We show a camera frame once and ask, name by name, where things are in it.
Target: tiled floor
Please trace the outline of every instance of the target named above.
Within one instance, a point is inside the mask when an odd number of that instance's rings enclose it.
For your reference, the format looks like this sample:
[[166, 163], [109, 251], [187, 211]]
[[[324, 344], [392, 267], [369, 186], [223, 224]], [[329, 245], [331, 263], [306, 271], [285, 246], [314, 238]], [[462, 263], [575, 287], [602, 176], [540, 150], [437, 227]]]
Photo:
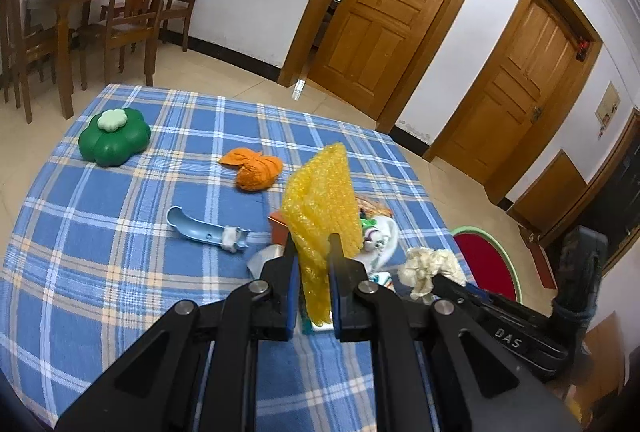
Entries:
[[[143, 47], [140, 47], [134, 55], [128, 55], [123, 75], [118, 75], [114, 68], [111, 77], [113, 81], [143, 84], [143, 53]], [[87, 90], [79, 87], [77, 53], [72, 53], [72, 60], [76, 86], [73, 95], [74, 111], [79, 113], [104, 86], [102, 55], [96, 52], [88, 58]], [[47, 76], [41, 84], [37, 74], [30, 76], [33, 109], [33, 122], [30, 125], [24, 119], [24, 110], [15, 108], [13, 97], [8, 104], [0, 100], [2, 252], [31, 182], [73, 121], [62, 117], [57, 88], [48, 78]], [[307, 83], [300, 98], [293, 100], [291, 89], [197, 52], [190, 50], [183, 53], [180, 47], [171, 44], [159, 48], [154, 85], [275, 104], [366, 128], [375, 128], [376, 125], [374, 120], [316, 84]], [[403, 152], [424, 188], [432, 196], [447, 226], [453, 229], [461, 225], [474, 225], [494, 235], [514, 263], [522, 285], [524, 303], [533, 309], [549, 313], [549, 301], [555, 291], [545, 289], [540, 284], [533, 259], [520, 239], [516, 222], [489, 202], [481, 185], [445, 161], [436, 158], [433, 163], [428, 163], [409, 151], [403, 149]]]

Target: red cushion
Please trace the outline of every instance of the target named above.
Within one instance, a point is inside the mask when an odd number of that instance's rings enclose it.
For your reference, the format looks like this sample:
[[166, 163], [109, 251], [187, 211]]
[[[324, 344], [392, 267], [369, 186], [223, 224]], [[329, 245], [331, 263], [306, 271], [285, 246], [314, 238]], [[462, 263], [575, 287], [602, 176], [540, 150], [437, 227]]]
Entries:
[[460, 233], [454, 240], [465, 256], [478, 287], [516, 301], [516, 289], [509, 269], [490, 242], [474, 233]]

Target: door handle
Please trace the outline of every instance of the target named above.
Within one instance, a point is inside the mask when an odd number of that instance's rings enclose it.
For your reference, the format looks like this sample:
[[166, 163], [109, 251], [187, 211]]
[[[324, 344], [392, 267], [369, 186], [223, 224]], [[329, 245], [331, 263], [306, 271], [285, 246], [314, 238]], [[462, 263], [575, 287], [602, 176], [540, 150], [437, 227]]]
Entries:
[[538, 121], [538, 119], [540, 118], [540, 116], [542, 116], [542, 111], [544, 109], [540, 106], [535, 106], [533, 107], [533, 111], [531, 113], [531, 122], [535, 123], [536, 121]]

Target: table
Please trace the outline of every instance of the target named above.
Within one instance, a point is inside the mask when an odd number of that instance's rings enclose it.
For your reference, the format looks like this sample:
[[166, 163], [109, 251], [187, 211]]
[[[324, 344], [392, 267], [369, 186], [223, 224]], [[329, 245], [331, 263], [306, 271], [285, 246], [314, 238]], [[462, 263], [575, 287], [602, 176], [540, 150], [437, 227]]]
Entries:
[[[119, 168], [81, 160], [78, 134], [106, 108], [138, 108], [149, 148]], [[386, 135], [274, 106], [176, 90], [110, 85], [71, 125], [22, 205], [0, 273], [0, 368], [43, 420], [62, 411], [180, 299], [206, 304], [249, 279], [247, 259], [270, 242], [268, 213], [287, 177], [323, 146], [348, 151], [353, 186], [384, 202], [409, 246], [459, 253], [399, 147]], [[282, 159], [268, 190], [243, 193], [217, 164], [244, 146]], [[230, 255], [181, 238], [172, 205], [197, 219], [250, 229]], [[462, 255], [465, 274], [472, 280]], [[257, 429], [356, 431], [375, 423], [369, 345], [300, 332], [261, 342]]]
[[71, 81], [71, 61], [69, 58], [68, 12], [69, 8], [78, 2], [82, 2], [81, 25], [88, 25], [91, 0], [22, 0], [25, 8], [25, 30], [27, 31], [31, 23], [31, 10], [52, 8], [56, 11], [56, 37], [58, 39], [56, 73], [58, 75], [60, 106], [62, 107], [62, 115], [66, 119], [74, 115], [74, 107], [71, 100], [73, 85]]

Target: yellow bubble wrap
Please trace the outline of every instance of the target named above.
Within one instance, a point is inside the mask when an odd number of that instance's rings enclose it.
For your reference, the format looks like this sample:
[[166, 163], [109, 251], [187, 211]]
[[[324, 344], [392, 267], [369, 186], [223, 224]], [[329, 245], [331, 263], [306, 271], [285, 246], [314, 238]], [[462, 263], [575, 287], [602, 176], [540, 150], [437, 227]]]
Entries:
[[280, 211], [298, 249], [309, 318], [316, 325], [329, 323], [329, 235], [340, 234], [345, 257], [355, 257], [362, 246], [360, 212], [342, 143], [323, 148], [289, 177]]

